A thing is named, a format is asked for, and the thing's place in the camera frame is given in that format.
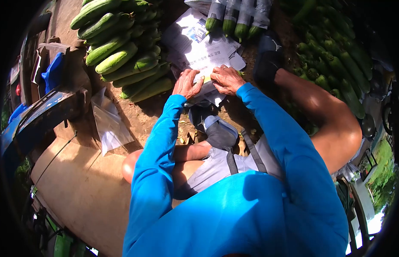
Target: person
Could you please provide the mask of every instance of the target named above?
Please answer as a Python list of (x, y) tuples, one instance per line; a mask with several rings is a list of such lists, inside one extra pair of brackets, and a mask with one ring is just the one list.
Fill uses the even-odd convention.
[[(211, 79), (258, 120), (264, 135), (255, 148), (264, 167), (254, 156), (230, 159), (238, 131), (204, 108), (192, 107), (189, 116), (208, 138), (175, 146), (183, 105), (203, 84), (202, 78), (193, 85), (199, 71), (185, 70), (144, 150), (124, 160), (131, 201), (123, 256), (345, 254), (348, 222), (330, 173), (356, 153), (361, 129), (345, 103), (282, 68), (281, 47), (275, 33), (261, 37), (254, 80), (287, 91), (319, 131), (310, 138), (278, 104), (223, 65)], [(173, 198), (186, 200), (172, 209)]]

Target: cucumber wrapped in newspaper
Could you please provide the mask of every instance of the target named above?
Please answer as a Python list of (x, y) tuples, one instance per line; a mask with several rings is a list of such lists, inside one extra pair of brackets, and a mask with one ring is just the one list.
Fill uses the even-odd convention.
[(207, 22), (205, 23), (205, 28), (207, 29), (208, 35), (210, 32), (215, 31), (215, 29), (220, 28), (225, 13), (225, 0), (212, 0), (211, 6), (209, 7)]
[(255, 0), (242, 0), (238, 14), (237, 26), (235, 27), (234, 32), (240, 43), (243, 39), (248, 37), (249, 25), (251, 22), (249, 10), (254, 8), (254, 2)]
[(225, 8), (224, 23), (223, 23), (223, 31), (225, 37), (228, 37), (234, 33), (239, 12), (235, 8), (239, 8), (240, 4), (241, 0), (231, 0), (227, 2), (227, 7)]
[(272, 0), (257, 0), (257, 11), (254, 16), (254, 21), (248, 33), (248, 39), (262, 34), (269, 26), (269, 11), (271, 9)]

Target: left hand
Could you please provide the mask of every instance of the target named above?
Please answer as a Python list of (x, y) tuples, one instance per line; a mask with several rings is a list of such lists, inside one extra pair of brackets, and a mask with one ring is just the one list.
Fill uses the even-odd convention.
[(186, 69), (181, 72), (179, 79), (175, 83), (172, 94), (182, 95), (186, 98), (186, 100), (197, 95), (200, 92), (205, 79), (205, 77), (202, 76), (194, 85), (194, 78), (198, 73), (199, 70), (196, 69)]

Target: gray shorts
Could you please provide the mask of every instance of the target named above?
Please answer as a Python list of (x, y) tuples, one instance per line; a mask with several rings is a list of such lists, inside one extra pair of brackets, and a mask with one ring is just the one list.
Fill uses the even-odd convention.
[[(282, 178), (283, 172), (268, 145), (265, 135), (259, 139), (255, 148), (267, 172), (275, 177)], [(177, 200), (188, 199), (214, 183), (231, 176), (227, 164), (227, 154), (227, 151), (212, 147), (208, 155), (203, 159), (205, 162), (193, 173), (187, 182), (174, 192), (174, 198)], [(257, 165), (251, 155), (244, 157), (234, 154), (234, 159), (238, 167), (238, 173), (249, 170), (258, 171)]]

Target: blue metal frame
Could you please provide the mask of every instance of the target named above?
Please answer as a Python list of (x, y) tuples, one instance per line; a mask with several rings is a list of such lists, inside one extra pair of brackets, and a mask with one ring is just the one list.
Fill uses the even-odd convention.
[[(1, 134), (1, 158), (9, 181), (27, 154), (43, 139), (45, 133), (64, 120), (80, 115), (83, 100), (81, 94), (52, 92), (43, 103), (30, 106), (16, 117)], [(30, 114), (20, 124), (25, 115)]]

